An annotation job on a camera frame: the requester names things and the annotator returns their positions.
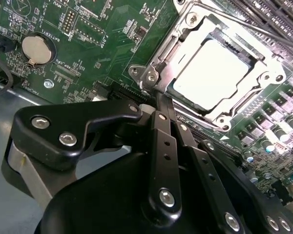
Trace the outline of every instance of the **mounting screw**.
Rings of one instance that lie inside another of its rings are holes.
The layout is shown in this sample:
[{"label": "mounting screw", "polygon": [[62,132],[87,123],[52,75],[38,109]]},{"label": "mounting screw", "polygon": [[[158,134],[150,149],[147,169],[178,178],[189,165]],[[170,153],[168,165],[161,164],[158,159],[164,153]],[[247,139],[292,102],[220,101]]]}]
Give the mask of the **mounting screw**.
[{"label": "mounting screw", "polygon": [[215,147],[211,144],[211,143],[207,143],[207,146],[211,149],[211,150],[215,150]]},{"label": "mounting screw", "polygon": [[43,117],[36,117],[31,120],[31,124],[38,129],[46,129],[50,126],[50,122]]},{"label": "mounting screw", "polygon": [[43,82],[43,85],[47,89],[52,89],[54,87],[54,83],[50,79],[45,79],[44,82]]},{"label": "mounting screw", "polygon": [[134,107],[134,106],[129,106],[129,108],[132,110],[132,111],[134,111],[134,112],[138,112],[138,109],[136,108],[136,107]]},{"label": "mounting screw", "polygon": [[186,24],[193,28],[197,25],[198,15],[195,12],[190,12],[186,17]]},{"label": "mounting screw", "polygon": [[148,79],[149,81],[153,82],[153,81],[155,81],[155,76],[154,76],[154,75],[149,75],[149,76],[147,77],[147,79]]},{"label": "mounting screw", "polygon": [[283,218],[279,218],[279,221],[280,221],[282,227],[285,228],[285,230],[287,230],[288,232],[291,231],[291,227],[289,226],[289,224]]},{"label": "mounting screw", "polygon": [[238,221],[235,219],[235,217],[233,217],[232,214],[230,213],[226,213],[225,214],[225,219],[226,222],[228,223],[228,225],[235,231],[238,232],[240,230],[240,225],[238,223]]},{"label": "mounting screw", "polygon": [[74,146],[77,143],[77,138],[71,133],[62,133],[59,140],[65,146]]},{"label": "mounting screw", "polygon": [[162,120],[166,120],[166,117],[165,117],[164,115],[159,114],[158,116],[159,116]]},{"label": "mounting screw", "polygon": [[167,207],[173,207],[175,205],[174,196],[166,189],[160,191],[160,200]]},{"label": "mounting screw", "polygon": [[180,124],[180,127],[181,127],[182,130],[184,130],[184,131],[188,130],[188,128],[186,127],[186,125]]},{"label": "mounting screw", "polygon": [[132,68],[131,70],[131,73],[133,74],[133,75],[138,75],[138,69],[137,68]]},{"label": "mounting screw", "polygon": [[275,229],[276,231],[279,230],[279,226],[278,224],[270,217],[270,216],[267,216],[267,221],[268,221],[268,224],[273,228]]}]

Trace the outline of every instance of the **cable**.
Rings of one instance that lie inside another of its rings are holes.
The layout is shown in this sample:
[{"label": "cable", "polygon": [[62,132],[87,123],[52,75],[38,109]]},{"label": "cable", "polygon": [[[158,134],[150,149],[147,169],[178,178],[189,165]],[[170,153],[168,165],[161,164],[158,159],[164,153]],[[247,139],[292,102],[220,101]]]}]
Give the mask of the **cable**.
[{"label": "cable", "polygon": [[9,71],[9,68],[2,61],[0,61],[0,68],[4,71],[4,73],[8,77],[8,83],[2,89],[0,89],[0,95],[2,95],[6,91],[8,91],[8,89],[12,87],[14,79],[11,72]]},{"label": "cable", "polygon": [[274,40],[276,40],[276,41],[278,41],[280,43],[286,44],[287,46],[293,48],[293,42],[290,41],[290,40],[284,39],[284,38],[282,38],[280,36],[277,36],[277,35],[275,35],[273,33],[268,32],[268,31],[266,31],[264,29],[261,29],[259,27],[254,26],[254,25],[251,25],[249,23],[246,23],[243,20],[238,19],[237,17],[234,17],[234,16],[232,16],[230,14],[227,14],[227,13],[225,13],[223,11],[220,11],[220,10],[218,10],[216,8],[213,8],[211,6],[208,6],[206,4],[203,4],[203,3],[200,3],[200,2],[196,2],[195,5],[200,6],[200,7],[204,8],[204,9],[206,9],[208,11],[211,11],[211,12],[213,12],[213,13],[215,13],[217,15],[220,15],[220,16],[222,16],[224,18],[227,18],[227,19],[229,19],[231,21],[234,21],[236,23],[239,23],[239,24],[241,24],[241,25],[243,25],[243,26],[245,26],[245,27],[247,27],[247,28],[249,28],[249,29],[251,29],[253,31],[256,31],[258,33],[261,33],[261,34],[263,34],[263,35],[265,35],[267,37],[270,37],[270,38],[272,38],[272,39],[274,39]]}]

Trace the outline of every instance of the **black plastic part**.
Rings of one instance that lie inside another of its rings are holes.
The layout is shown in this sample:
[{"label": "black plastic part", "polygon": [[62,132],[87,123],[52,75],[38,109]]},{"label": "black plastic part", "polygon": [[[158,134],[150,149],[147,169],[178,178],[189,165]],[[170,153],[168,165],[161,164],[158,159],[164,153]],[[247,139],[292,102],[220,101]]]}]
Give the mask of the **black plastic part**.
[{"label": "black plastic part", "polygon": [[207,234],[209,220],[194,206],[204,203],[189,172],[180,170],[183,212],[170,227],[158,228],[145,219],[150,157],[126,155],[61,190],[41,222],[41,234]]},{"label": "black plastic part", "polygon": [[289,202],[293,201],[293,198],[290,196],[289,191],[286,187],[284,187],[280,179],[272,184],[272,188],[275,190],[275,193],[280,199],[282,205],[285,206]]},{"label": "black plastic part", "polygon": [[[239,216],[243,216],[247,227],[254,234],[293,234],[293,225],[286,216],[285,208],[275,199],[268,199],[250,180],[235,167],[222,152],[215,147],[211,150],[207,143],[202,141],[201,148],[208,153],[215,166],[221,181],[226,188],[230,200]],[[275,231],[267,222],[267,216],[271,217],[279,226]],[[284,219],[291,231],[285,230],[279,218]]]},{"label": "black plastic part", "polygon": [[[35,128],[31,123],[35,117],[46,118],[50,126]],[[11,138],[28,156],[52,169],[68,170],[77,164],[85,151],[87,134],[121,121],[137,122],[141,117],[139,107],[126,100],[26,107],[15,114]],[[71,147],[61,144],[59,136],[62,133],[73,134],[77,143]]]},{"label": "black plastic part", "polygon": [[[209,155],[196,147],[196,143],[189,129],[182,128],[181,123],[175,123],[174,125],[180,145],[179,154],[188,157],[189,168],[196,174],[196,186],[201,187],[201,193],[205,195],[205,203],[208,206],[205,213],[209,217],[211,224],[209,229],[212,233],[244,234],[245,231],[242,222],[227,195]],[[225,219],[226,213],[235,217],[240,227],[238,231],[234,231],[227,224]]]},{"label": "black plastic part", "polygon": [[[181,215],[181,191],[177,158],[176,139],[170,134],[170,120],[163,113],[155,111],[151,118],[151,157],[147,201],[143,211],[156,226],[171,226]],[[160,200],[160,191],[167,190],[174,197],[174,205],[168,207]]]},{"label": "black plastic part", "polygon": [[16,43],[10,38],[0,35],[0,52],[8,53],[16,48]]}]

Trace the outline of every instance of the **black metal arm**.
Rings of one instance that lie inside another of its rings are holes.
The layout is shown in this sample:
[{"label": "black metal arm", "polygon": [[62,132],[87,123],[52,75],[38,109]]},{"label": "black metal arm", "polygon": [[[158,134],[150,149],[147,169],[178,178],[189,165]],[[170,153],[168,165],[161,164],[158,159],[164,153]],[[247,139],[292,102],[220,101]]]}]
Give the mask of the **black metal arm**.
[{"label": "black metal arm", "polygon": [[[76,180],[79,160],[130,154]],[[293,234],[269,200],[212,142],[194,141],[171,99],[28,107],[15,115],[6,180],[46,208],[37,233]]]}]

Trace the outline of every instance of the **green circuit board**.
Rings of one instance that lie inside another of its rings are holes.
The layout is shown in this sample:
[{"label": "green circuit board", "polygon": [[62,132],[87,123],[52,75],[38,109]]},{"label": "green circuit board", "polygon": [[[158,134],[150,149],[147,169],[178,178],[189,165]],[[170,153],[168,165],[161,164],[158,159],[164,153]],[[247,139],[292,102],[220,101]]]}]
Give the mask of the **green circuit board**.
[{"label": "green circuit board", "polygon": [[[178,14],[170,0],[5,0],[0,34],[17,40],[33,32],[50,37],[56,59],[33,69],[21,49],[0,55],[24,89],[51,103],[83,102],[97,81],[139,92],[128,75],[133,63],[147,64]],[[46,89],[45,79],[54,82]]]},{"label": "green circuit board", "polygon": [[[230,1],[215,2],[238,16]],[[86,101],[97,82],[106,85],[116,82],[141,95],[128,68],[132,64],[147,65],[177,18],[172,0],[4,0],[0,34],[18,41],[19,46],[8,54],[0,54],[0,59],[14,75],[24,78],[20,87],[51,103]],[[36,68],[24,62],[20,48],[23,38],[34,32],[51,38],[57,50],[52,63]],[[259,179],[257,186],[263,191],[279,178],[287,183],[293,174],[293,131],[289,132],[291,140],[287,144],[276,142],[272,153],[265,152],[260,137],[244,145],[237,135],[246,131],[256,115],[263,113],[263,106],[293,87],[293,57],[287,56],[283,65],[288,80],[266,88],[233,119],[228,133],[204,129],[179,116],[179,120],[232,151],[254,153],[255,161],[249,166],[255,171]],[[44,86],[46,79],[54,82],[52,89]],[[283,117],[278,121],[270,118],[274,125],[282,124],[293,115],[293,111],[276,109]],[[271,173],[270,179],[264,178],[266,172]]]}]

